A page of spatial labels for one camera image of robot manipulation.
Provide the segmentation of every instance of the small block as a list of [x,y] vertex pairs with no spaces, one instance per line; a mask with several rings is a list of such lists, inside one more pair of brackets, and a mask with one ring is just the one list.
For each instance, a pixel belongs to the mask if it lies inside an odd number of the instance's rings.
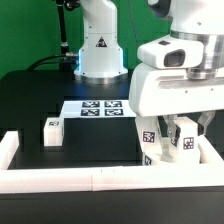
[[44,126],[44,146],[62,146],[64,138],[64,119],[48,118]]

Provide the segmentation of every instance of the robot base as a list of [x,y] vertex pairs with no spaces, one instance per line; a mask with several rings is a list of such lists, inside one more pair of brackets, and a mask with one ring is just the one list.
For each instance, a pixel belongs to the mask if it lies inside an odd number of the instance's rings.
[[122,72],[105,72],[105,77],[102,77],[102,73],[80,73],[79,71],[74,72],[74,79],[91,84],[110,84],[128,78],[128,70],[124,69]]

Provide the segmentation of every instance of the green wall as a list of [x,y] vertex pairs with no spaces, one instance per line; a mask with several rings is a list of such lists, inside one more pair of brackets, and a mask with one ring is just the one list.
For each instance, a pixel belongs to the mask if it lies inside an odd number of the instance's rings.
[[[118,38],[124,49],[124,64],[133,69],[139,63],[137,46],[166,35],[169,23],[157,19],[146,0],[113,2],[118,8]],[[70,50],[77,52],[83,43],[82,9],[65,11],[65,17]],[[1,0],[0,30],[0,78],[7,72],[24,70],[38,59],[60,53],[54,1]],[[57,68],[48,65],[39,69]]]

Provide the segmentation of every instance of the black table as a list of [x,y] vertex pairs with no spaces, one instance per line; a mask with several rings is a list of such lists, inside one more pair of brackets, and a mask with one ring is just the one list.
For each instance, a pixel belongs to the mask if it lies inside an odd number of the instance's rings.
[[[141,164],[134,118],[66,119],[62,147],[43,145],[47,117],[65,100],[128,99],[130,77],[103,86],[58,71],[15,71],[0,81],[0,136],[18,130],[10,169]],[[224,223],[224,188],[0,195],[2,223]]]

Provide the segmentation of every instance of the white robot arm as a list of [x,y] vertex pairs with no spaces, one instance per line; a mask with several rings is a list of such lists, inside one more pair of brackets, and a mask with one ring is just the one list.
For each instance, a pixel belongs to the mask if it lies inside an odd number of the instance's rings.
[[[214,157],[206,156],[212,146],[204,144],[204,134],[215,110],[224,109],[224,2],[148,4],[158,17],[172,19],[172,25],[169,35],[139,47],[142,63],[132,77],[129,104],[137,114],[143,164],[220,162],[215,149],[210,150]],[[202,112],[198,122],[177,116],[193,112]],[[168,139],[161,136],[158,116],[167,122]]]
[[123,50],[117,43],[117,9],[110,0],[80,0],[84,44],[79,51],[75,79],[107,84],[127,77]]

